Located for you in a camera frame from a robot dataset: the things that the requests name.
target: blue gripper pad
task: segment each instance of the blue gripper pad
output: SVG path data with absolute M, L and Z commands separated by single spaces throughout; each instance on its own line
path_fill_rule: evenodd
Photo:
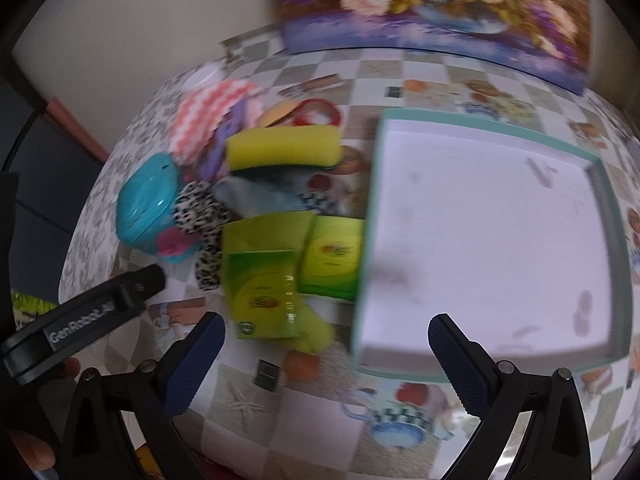
M 483 420 L 497 393 L 494 360 L 478 343 L 469 341 L 447 314 L 431 319 L 428 337 L 433 354 L 466 412 Z
M 155 386 L 169 418 L 187 411 L 224 341 L 224 319 L 207 312 L 189 335 L 172 344 L 160 359 Z

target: yellow-green packaging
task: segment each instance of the yellow-green packaging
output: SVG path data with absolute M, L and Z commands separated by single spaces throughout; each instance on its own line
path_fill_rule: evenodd
M 364 221 L 318 216 L 302 259 L 298 290 L 353 301 Z
M 335 329 L 306 303 L 300 303 L 296 314 L 300 335 L 293 338 L 271 340 L 273 343 L 305 354 L 322 353 L 335 339 Z
M 273 213 L 224 226 L 222 287 L 238 337 L 299 336 L 298 267 L 315 216 Z
M 225 293 L 239 338 L 300 335 L 295 252 L 230 254 L 228 276 Z

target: table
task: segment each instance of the table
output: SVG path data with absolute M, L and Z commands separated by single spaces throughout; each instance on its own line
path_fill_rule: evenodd
M 640 234 L 640 178 L 624 145 L 629 129 L 614 108 L 593 92 L 587 90 L 579 97 L 502 66 L 431 52 L 354 49 L 288 56 L 280 52 L 280 39 L 270 31 L 245 34 L 226 44 L 229 59 L 235 59 L 230 76 L 248 78 L 266 88 L 266 105 L 279 99 L 276 94 L 282 88 L 340 74 L 346 80 L 343 86 L 314 96 L 340 108 L 343 143 L 362 152 L 366 161 L 374 143 L 376 117 L 383 108 L 393 106 L 503 120 L 597 152 L 620 202 L 638 291 L 640 250 L 634 234 Z M 167 148 L 166 133 L 182 97 L 181 85 L 195 70 L 164 83 L 111 153 L 74 232 L 60 301 L 103 282 L 112 272 L 154 261 L 119 245 L 114 204 L 124 181 L 148 156 Z M 367 165 L 342 184 L 347 189 L 337 197 L 342 214 L 363 216 Z M 205 296 L 210 310 L 226 316 L 221 294 L 197 289 L 192 265 L 193 260 L 178 266 L 163 264 L 168 287 L 152 303 Z M 348 352 L 352 306 L 324 298 L 311 298 L 309 305 L 337 333 L 321 356 L 319 376 L 312 381 L 288 378 L 281 370 L 287 350 L 259 340 L 238 340 L 228 330 L 223 350 L 190 410 L 175 419 L 187 443 L 245 478 L 440 478 L 462 450 L 477 419 L 464 413 L 448 384 L 414 384 L 352 372 Z M 634 327 L 634 333 L 640 333 Z M 132 320 L 89 348 L 92 364 L 97 362 L 103 373 L 132 370 L 158 352 L 156 330 L 148 314 Z M 640 362 L 635 350 L 640 348 L 640 334 L 633 341 L 630 358 L 577 380 L 593 477 L 598 480 L 613 478 L 640 438 L 640 380 L 636 378 Z M 254 384 L 260 362 L 280 370 L 273 391 Z M 416 419 L 433 421 L 433 425 L 424 424 L 428 428 L 421 440 L 403 440 L 400 444 L 405 449 L 379 431 L 380 422 L 393 416 L 402 402 L 421 406 Z M 527 416 L 522 415 L 498 462 L 495 479 L 508 470 L 526 422 Z

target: floral painting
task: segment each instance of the floral painting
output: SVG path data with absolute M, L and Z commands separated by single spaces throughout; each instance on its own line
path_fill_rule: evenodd
M 290 52 L 402 47 L 473 56 L 582 93 L 588 0 L 277 0 Z

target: white wall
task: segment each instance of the white wall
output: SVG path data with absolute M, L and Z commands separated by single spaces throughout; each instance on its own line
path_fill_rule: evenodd
M 604 0 L 589 0 L 591 67 L 589 88 L 617 108 L 624 108 L 638 79 L 640 54 Z
M 163 81 L 273 21 L 270 0 L 47 0 L 14 56 L 111 151 Z

